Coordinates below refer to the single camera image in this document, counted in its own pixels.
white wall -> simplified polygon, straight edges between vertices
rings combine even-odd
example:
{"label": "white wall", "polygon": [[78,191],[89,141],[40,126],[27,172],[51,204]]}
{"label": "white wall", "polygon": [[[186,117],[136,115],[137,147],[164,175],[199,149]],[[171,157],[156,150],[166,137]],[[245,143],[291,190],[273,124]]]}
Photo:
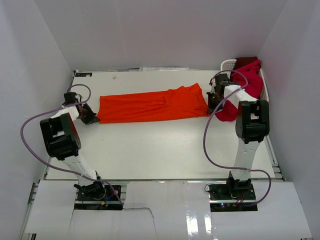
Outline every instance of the white wall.
{"label": "white wall", "polygon": [[288,0],[258,56],[270,97],[275,154],[319,240],[320,2]]}
{"label": "white wall", "polygon": [[212,70],[258,54],[286,0],[35,2],[73,70]]}
{"label": "white wall", "polygon": [[[42,168],[23,146],[20,127],[62,103],[72,72],[33,0],[1,0],[0,32],[0,239],[17,240]],[[46,158],[39,121],[25,133]]]}

red cloth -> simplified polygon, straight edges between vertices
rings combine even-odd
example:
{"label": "red cloth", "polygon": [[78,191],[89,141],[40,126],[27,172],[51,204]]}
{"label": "red cloth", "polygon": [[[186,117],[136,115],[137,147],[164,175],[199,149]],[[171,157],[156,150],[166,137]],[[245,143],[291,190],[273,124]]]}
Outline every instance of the red cloth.
{"label": "red cloth", "polygon": [[[256,99],[259,97],[264,85],[262,78],[257,74],[260,68],[260,60],[256,60],[237,69],[237,71],[242,73],[248,80],[248,86],[246,86],[244,90],[251,97]],[[231,76],[233,82],[239,84],[240,86],[244,86],[246,84],[246,80],[240,74],[235,72],[232,73]],[[222,122],[232,122],[236,120],[237,113],[238,106],[234,106],[229,100],[227,100],[225,101],[222,111],[217,112],[215,115]]]}
{"label": "red cloth", "polygon": [[209,116],[198,83],[167,91],[100,97],[100,123],[132,123]]}

white basket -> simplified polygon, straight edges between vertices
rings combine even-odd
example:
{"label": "white basket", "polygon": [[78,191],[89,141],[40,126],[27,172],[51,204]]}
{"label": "white basket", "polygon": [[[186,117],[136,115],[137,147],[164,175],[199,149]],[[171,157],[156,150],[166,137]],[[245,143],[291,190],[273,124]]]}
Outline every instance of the white basket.
{"label": "white basket", "polygon": [[[221,71],[222,70],[233,70],[236,65],[236,59],[228,59],[221,63]],[[261,100],[267,100],[269,102],[269,96],[267,91],[267,86],[264,78],[264,74],[262,73],[262,69],[260,68],[258,75],[262,78],[263,81],[263,87],[262,91],[260,93],[260,99]]]}

orange shirt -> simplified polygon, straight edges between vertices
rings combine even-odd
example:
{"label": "orange shirt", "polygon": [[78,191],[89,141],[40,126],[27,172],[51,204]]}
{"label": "orange shirt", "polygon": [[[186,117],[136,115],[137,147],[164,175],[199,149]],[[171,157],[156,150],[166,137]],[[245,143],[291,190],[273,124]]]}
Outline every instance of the orange shirt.
{"label": "orange shirt", "polygon": [[100,123],[133,123],[209,116],[198,83],[167,91],[100,97]]}

dark red cloth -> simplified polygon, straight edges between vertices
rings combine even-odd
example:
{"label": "dark red cloth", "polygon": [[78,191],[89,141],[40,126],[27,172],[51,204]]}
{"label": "dark red cloth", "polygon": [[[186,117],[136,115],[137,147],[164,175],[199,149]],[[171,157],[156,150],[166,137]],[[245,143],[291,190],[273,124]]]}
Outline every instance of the dark red cloth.
{"label": "dark red cloth", "polygon": [[[244,88],[245,92],[251,97],[258,98],[264,82],[262,78],[257,74],[260,69],[260,60],[256,60],[248,65],[238,68],[237,71],[242,73],[248,80],[248,86]],[[240,86],[246,84],[246,80],[238,73],[232,73],[233,81]],[[238,113],[238,106],[234,106],[230,101],[225,101],[222,111],[217,112],[216,117],[222,122],[232,122],[236,120]]]}
{"label": "dark red cloth", "polygon": [[258,60],[256,56],[237,57],[233,70],[242,68],[248,64],[253,63],[256,60]]}

